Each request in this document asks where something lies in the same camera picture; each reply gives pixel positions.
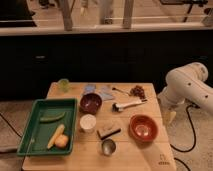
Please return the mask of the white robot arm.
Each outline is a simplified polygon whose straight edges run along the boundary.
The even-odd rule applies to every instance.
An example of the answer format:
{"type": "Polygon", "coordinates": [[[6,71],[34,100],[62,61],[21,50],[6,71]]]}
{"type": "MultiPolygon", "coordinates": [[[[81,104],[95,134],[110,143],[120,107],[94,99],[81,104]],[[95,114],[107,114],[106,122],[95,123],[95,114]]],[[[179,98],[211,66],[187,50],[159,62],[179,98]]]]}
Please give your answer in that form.
{"type": "Polygon", "coordinates": [[[213,114],[213,88],[205,84],[207,78],[208,69],[200,62],[172,69],[166,74],[166,86],[157,95],[164,125],[174,120],[175,108],[185,100],[213,114]]]}

